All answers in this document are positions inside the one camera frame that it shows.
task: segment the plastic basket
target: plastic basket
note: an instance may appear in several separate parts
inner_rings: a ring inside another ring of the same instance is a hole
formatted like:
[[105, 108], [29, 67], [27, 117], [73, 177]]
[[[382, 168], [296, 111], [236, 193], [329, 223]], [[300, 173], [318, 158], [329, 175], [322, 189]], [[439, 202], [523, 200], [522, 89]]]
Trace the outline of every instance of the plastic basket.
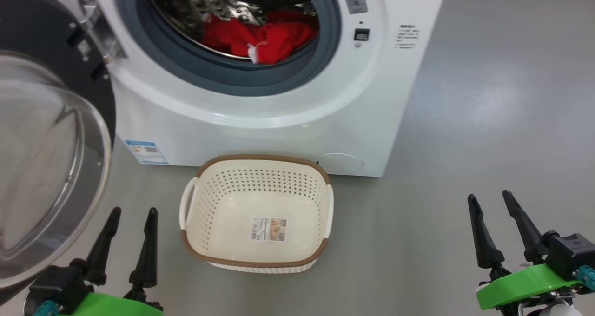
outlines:
[[223, 269], [302, 272], [327, 244], [333, 205], [329, 176], [313, 162], [217, 157], [184, 190], [182, 239], [195, 257]]

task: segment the washing machine door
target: washing machine door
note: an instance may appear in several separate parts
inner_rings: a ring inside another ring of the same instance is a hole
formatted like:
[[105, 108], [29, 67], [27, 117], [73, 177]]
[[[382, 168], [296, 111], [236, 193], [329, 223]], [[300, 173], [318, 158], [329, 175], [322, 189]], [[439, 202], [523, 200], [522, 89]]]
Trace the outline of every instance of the washing machine door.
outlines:
[[114, 131], [110, 76], [74, 16], [0, 0], [0, 305], [91, 219]]

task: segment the brown rim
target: brown rim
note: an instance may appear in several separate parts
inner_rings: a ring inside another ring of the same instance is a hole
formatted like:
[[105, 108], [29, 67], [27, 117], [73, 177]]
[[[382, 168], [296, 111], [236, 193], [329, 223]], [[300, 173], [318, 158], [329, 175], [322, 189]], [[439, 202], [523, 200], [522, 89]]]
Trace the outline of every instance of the brown rim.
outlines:
[[307, 165], [307, 166], [310, 166], [310, 167], [315, 168], [318, 172], [320, 172], [320, 174], [324, 178], [324, 182], [326, 182], [327, 184], [331, 184], [331, 178], [329, 177], [329, 175], [325, 172], [325, 170], [323, 170], [322, 167], [320, 167], [320, 165], [316, 164], [315, 162], [311, 162], [311, 161], [308, 161], [306, 159], [299, 159], [299, 158], [285, 157], [285, 156], [275, 156], [275, 155], [227, 155], [227, 156], [219, 156], [217, 158], [211, 159], [210, 161], [208, 161], [204, 165], [202, 165], [202, 167], [200, 168], [200, 170], [198, 171], [198, 174], [196, 174], [196, 176], [200, 178], [200, 176], [205, 172], [205, 170], [207, 168], [209, 168], [211, 165], [213, 165], [213, 164], [215, 164], [217, 162], [221, 162], [221, 161], [236, 161], [236, 160], [285, 161], [285, 162], [293, 162], [293, 163], [296, 163], [296, 164]]
[[[227, 156], [216, 157], [216, 158], [213, 158], [210, 161], [206, 162], [204, 165], [202, 165], [202, 167], [200, 168], [200, 170], [198, 171], [198, 174], [196, 174], [196, 176], [200, 178], [200, 176], [206, 171], [207, 168], [209, 168], [211, 165], [213, 165], [217, 162], [231, 161], [231, 160], [284, 161], [284, 162], [293, 162], [296, 164], [307, 165], [307, 166], [315, 168], [323, 176], [325, 182], [327, 184], [331, 184], [329, 175], [318, 164], [315, 164], [314, 162], [308, 161], [306, 159], [299, 159], [299, 158], [292, 158], [292, 157], [285, 157], [285, 156], [275, 156], [275, 155], [227, 155]], [[185, 230], [181, 231], [181, 235], [182, 235], [182, 240], [184, 242], [184, 245], [187, 248], [188, 252], [190, 252], [194, 257], [197, 257], [198, 259], [200, 259], [202, 261], [207, 261], [209, 263], [221, 263], [223, 265], [231, 265], [231, 266], [238, 266], [238, 267], [257, 267], [260, 269], [272, 268], [272, 267], [276, 267], [276, 268], [278, 268], [278, 267], [300, 267], [300, 266], [304, 266], [308, 263], [312, 263], [312, 261], [317, 259], [317, 257], [319, 257], [320, 254], [324, 251], [325, 247], [327, 246], [327, 242], [329, 241], [328, 238], [324, 238], [322, 240], [322, 242], [320, 243], [320, 246], [318, 247], [318, 249], [310, 257], [307, 257], [306, 259], [302, 259], [299, 261], [288, 261], [285, 263], [253, 263], [253, 262], [249, 262], [249, 261], [228, 260], [228, 259], [221, 259], [220, 257], [209, 257], [209, 256], [202, 255], [202, 254], [196, 252], [192, 248], [192, 246], [190, 245], [190, 242], [188, 242], [188, 237], [186, 235]]]
[[209, 257], [209, 256], [202, 255], [202, 254], [196, 252], [192, 248], [192, 246], [190, 245], [190, 242], [188, 242], [188, 237], [186, 236], [185, 230], [181, 230], [181, 235], [182, 235], [182, 240], [184, 242], [184, 246], [186, 247], [188, 252], [191, 255], [193, 255], [194, 257], [196, 257], [197, 259], [206, 261], [208, 263], [221, 263], [222, 265], [231, 265], [231, 266], [238, 266], [238, 267], [257, 267], [259, 269], [273, 268], [273, 267], [275, 267], [275, 268], [300, 267], [300, 266], [307, 265], [308, 263], [312, 263], [312, 261], [317, 259], [317, 257], [320, 257], [320, 254], [324, 251], [324, 249], [327, 246], [327, 242], [329, 242], [328, 238], [324, 238], [323, 241], [320, 243], [320, 246], [318, 247], [318, 249], [310, 257], [307, 257], [306, 259], [302, 259], [299, 261], [287, 261], [285, 263], [253, 263], [250, 261], [236, 261], [236, 260], [221, 259], [220, 257]]

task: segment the gray floor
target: gray floor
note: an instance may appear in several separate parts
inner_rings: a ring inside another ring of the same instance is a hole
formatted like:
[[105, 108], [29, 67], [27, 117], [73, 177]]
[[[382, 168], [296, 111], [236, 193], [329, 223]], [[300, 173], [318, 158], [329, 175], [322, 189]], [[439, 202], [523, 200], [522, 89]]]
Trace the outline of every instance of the gray floor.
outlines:
[[[478, 315], [475, 288], [488, 271], [476, 267], [469, 193], [510, 269], [524, 259], [503, 189], [542, 232], [595, 240], [594, 22], [593, 0], [444, 0], [385, 177], [333, 177], [333, 234], [303, 274], [244, 274], [193, 259], [177, 212], [196, 168], [139, 165], [120, 142], [102, 207], [58, 263], [85, 256], [121, 206], [102, 291], [124, 295], [155, 206], [159, 284], [149, 297], [168, 315]], [[2, 314], [16, 315], [22, 301]], [[595, 297], [576, 305], [589, 314]]]

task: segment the door hinge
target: door hinge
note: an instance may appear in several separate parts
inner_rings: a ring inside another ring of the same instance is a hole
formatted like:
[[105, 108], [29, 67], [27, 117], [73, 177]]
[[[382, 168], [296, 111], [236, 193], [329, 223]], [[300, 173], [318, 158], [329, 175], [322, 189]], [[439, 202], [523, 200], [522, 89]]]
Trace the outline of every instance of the door hinge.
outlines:
[[79, 0], [79, 5], [85, 15], [80, 22], [89, 37], [95, 42], [104, 56], [104, 62], [110, 63], [117, 57], [126, 57], [122, 45], [113, 33], [110, 23], [106, 19], [97, 0]]

